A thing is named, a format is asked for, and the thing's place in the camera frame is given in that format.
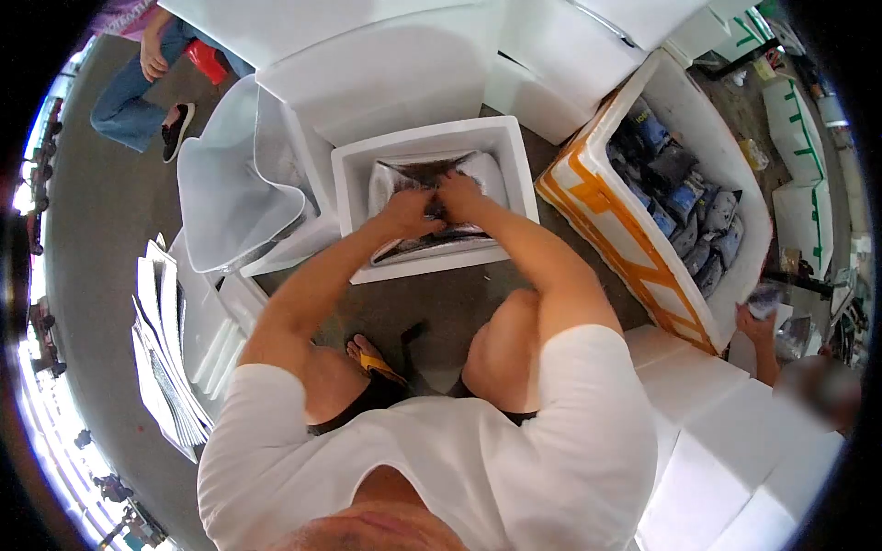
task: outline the black shorts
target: black shorts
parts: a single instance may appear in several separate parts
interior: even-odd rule
[[[466,384],[462,382],[462,375],[460,375],[456,384],[453,385],[453,388],[447,392],[447,396],[450,396],[451,398],[477,398],[477,396],[468,389]],[[358,398],[356,398],[352,404],[349,404],[349,407],[344,409],[340,415],[337,415],[328,422],[318,425],[309,425],[307,429],[310,431],[311,435],[320,436],[326,432],[331,432],[335,428],[342,427],[361,413],[371,409],[386,409],[387,407],[394,406],[407,398],[411,398],[411,396],[406,388],[394,381],[390,381],[379,373],[371,373],[370,383],[368,383],[367,388],[365,388],[364,391],[358,395]],[[519,427],[521,423],[527,419],[533,419],[536,416],[536,412],[502,412],[502,414]]]

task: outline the hand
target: hand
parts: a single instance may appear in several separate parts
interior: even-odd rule
[[[147,82],[154,82],[168,72],[168,62],[160,52],[160,37],[145,30],[141,36],[141,72]]]
[[[445,228],[443,220],[428,220],[426,206],[435,196],[431,190],[404,190],[392,195],[374,219],[383,224],[390,239],[416,239]]]
[[[747,335],[754,345],[767,344],[774,341],[774,312],[766,319],[757,319],[751,314],[747,304],[736,305],[735,321],[739,331]]]
[[[438,197],[447,211],[447,221],[452,224],[474,222],[475,208],[480,208],[486,196],[472,178],[450,170],[441,176]]]

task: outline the leg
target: leg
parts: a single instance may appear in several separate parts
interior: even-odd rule
[[[508,413],[539,409],[539,296],[518,289],[472,339],[462,382],[478,398]]]
[[[193,36],[194,38],[200,39],[207,46],[211,46],[212,48],[218,49],[223,52],[223,55],[227,58],[229,66],[233,68],[233,72],[238,75],[239,78],[247,77],[254,72],[254,67],[251,67],[241,57],[221,46],[215,39],[203,33],[202,31],[193,28],[189,24],[185,25],[187,25],[188,27],[185,29],[185,32],[187,34]]]
[[[306,422],[319,425],[349,407],[368,387],[370,379],[351,357],[327,346],[316,346],[310,362],[310,379],[303,383]]]
[[[181,57],[189,41],[182,25],[178,19],[162,36],[161,52],[169,67]],[[92,127],[101,135],[143,153],[167,114],[166,109],[143,99],[151,86],[153,83],[141,72],[140,55],[134,56],[95,102]]]

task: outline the yellow flip-flop strap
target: yellow flip-flop strap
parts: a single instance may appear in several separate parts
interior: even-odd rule
[[[375,369],[379,371],[380,375],[384,376],[385,378],[395,381],[396,383],[407,385],[407,380],[392,371],[392,368],[390,368],[385,361],[382,361],[379,358],[375,358],[373,356],[368,356],[364,352],[360,354],[361,364],[365,371],[370,372],[372,369]]]

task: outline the toe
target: toe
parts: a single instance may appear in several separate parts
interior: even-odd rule
[[[355,361],[361,361],[362,349],[358,347],[358,345],[351,340],[346,344],[346,354]]]
[[[371,358],[378,358],[380,360],[383,359],[383,355],[380,353],[380,351],[377,350],[377,348],[373,346],[370,341],[364,337],[364,335],[355,335],[352,340],[355,342],[356,345],[358,345],[359,348],[362,349],[365,354],[367,354]]]

